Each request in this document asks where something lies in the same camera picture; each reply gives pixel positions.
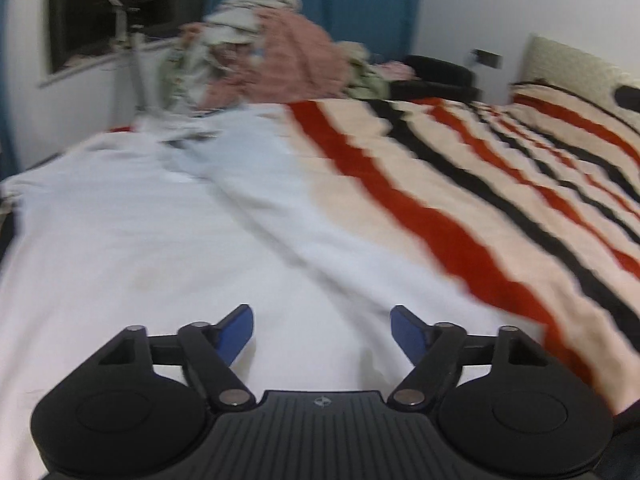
headboard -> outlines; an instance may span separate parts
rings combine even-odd
[[[640,114],[620,108],[613,100],[613,92],[622,84],[640,88],[640,78],[599,57],[534,36],[527,47],[521,78],[523,81],[544,79],[640,128]]]

striped blanket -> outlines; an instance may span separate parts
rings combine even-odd
[[[341,227],[546,327],[621,412],[640,398],[640,136],[582,99],[321,100],[284,135]]]

pink blanket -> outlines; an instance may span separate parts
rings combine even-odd
[[[264,60],[254,66],[239,48],[233,73],[209,85],[201,108],[223,108],[239,99],[289,103],[340,97],[348,64],[322,27],[286,9],[256,9],[264,35]]]

wall socket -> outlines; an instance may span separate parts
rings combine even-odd
[[[490,66],[491,68],[500,68],[502,66],[502,56],[487,52],[486,50],[475,49],[471,51],[474,61],[481,65]]]

wall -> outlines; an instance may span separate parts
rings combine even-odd
[[[47,0],[8,0],[6,37],[10,121],[21,168],[87,138],[129,124],[135,97],[122,59],[42,85],[47,70]],[[161,50],[143,54],[152,72]]]
[[[414,54],[465,64],[475,48],[504,56],[478,74],[483,100],[504,103],[530,33],[561,41],[640,75],[640,0],[422,0]]]

